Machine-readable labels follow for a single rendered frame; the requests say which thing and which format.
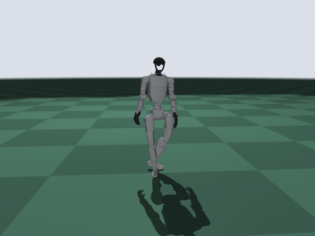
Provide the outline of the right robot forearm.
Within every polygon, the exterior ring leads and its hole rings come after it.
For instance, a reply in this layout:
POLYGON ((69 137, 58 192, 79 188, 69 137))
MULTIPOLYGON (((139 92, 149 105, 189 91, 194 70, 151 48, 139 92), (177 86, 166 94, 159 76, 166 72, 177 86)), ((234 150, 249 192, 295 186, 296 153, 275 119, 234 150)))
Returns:
POLYGON ((138 98, 138 105, 137 105, 137 109, 135 111, 136 114, 138 114, 138 112, 141 113, 141 111, 143 110, 143 104, 144 104, 144 101, 141 100, 141 94, 139 95, 139 98, 138 98))

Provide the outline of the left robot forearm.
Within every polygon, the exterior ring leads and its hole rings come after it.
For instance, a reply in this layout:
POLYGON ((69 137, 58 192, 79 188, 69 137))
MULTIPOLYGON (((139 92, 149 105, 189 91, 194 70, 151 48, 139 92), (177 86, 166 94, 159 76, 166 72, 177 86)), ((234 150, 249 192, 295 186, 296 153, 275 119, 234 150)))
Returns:
POLYGON ((176 107, 176 99, 171 101, 170 104, 171 104, 172 114, 173 114, 173 112, 175 112, 177 115, 178 112, 177 112, 177 107, 176 107))

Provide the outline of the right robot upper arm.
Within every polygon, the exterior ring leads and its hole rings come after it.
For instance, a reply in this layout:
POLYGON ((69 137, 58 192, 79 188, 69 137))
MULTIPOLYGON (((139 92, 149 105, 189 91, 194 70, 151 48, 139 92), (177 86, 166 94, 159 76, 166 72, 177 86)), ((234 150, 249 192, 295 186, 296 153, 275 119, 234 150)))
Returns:
POLYGON ((141 79, 141 87, 140 87, 140 94, 141 100, 146 100, 147 95, 145 94, 147 89, 147 83, 150 81, 150 76, 144 76, 141 79))

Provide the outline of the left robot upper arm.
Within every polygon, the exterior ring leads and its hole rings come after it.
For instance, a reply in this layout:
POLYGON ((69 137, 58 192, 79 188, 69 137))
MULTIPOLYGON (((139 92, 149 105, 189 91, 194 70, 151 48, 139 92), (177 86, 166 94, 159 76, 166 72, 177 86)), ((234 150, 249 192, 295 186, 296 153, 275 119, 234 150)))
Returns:
POLYGON ((175 100, 175 94, 174 94, 174 79, 171 77, 168 77, 168 99, 169 100, 175 100))

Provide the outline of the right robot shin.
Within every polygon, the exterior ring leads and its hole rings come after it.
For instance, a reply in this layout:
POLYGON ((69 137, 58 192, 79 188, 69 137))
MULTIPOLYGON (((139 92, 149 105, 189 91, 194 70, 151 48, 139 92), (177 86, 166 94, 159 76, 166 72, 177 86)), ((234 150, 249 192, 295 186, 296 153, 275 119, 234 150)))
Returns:
POLYGON ((153 164, 153 169, 157 169, 157 165, 156 165, 156 159, 157 159, 156 149, 153 149, 153 147, 149 148, 149 154, 150 154, 151 162, 153 164))

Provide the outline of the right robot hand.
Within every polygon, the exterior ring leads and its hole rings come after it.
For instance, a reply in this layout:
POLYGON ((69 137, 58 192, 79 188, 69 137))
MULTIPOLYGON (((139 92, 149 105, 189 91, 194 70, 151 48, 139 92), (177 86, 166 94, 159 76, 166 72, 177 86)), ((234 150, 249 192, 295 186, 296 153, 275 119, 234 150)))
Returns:
POLYGON ((135 121, 135 123, 136 123, 137 125, 140 125, 140 122, 139 122, 139 120, 138 120, 138 119, 139 119, 140 114, 141 114, 141 113, 140 113, 140 112, 138 112, 138 114, 136 114, 136 113, 135 113, 135 116, 134 116, 134 121, 135 121))

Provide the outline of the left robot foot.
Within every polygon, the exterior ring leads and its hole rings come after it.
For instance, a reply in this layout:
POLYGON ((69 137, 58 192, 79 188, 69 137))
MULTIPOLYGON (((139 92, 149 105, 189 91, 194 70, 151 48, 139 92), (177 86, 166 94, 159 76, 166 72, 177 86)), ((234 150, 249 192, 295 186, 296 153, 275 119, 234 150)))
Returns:
MULTIPOLYGON (((163 166, 160 165, 159 163, 156 163, 156 165, 157 165, 157 169, 159 169, 159 170, 163 169, 163 166)), ((151 163, 150 160, 147 162, 147 166, 153 167, 153 164, 151 163)))

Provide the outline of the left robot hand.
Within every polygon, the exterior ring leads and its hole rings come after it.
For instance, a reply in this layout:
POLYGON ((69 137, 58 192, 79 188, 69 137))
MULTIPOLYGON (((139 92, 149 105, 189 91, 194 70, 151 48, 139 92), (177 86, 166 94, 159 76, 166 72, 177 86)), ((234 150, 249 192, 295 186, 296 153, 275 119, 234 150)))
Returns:
POLYGON ((178 116, 178 115, 176 115, 176 113, 173 112, 173 117, 174 117, 174 120, 175 120, 175 122, 174 122, 174 124, 173 124, 173 126, 174 126, 173 128, 177 127, 177 122, 178 122, 177 116, 178 116))

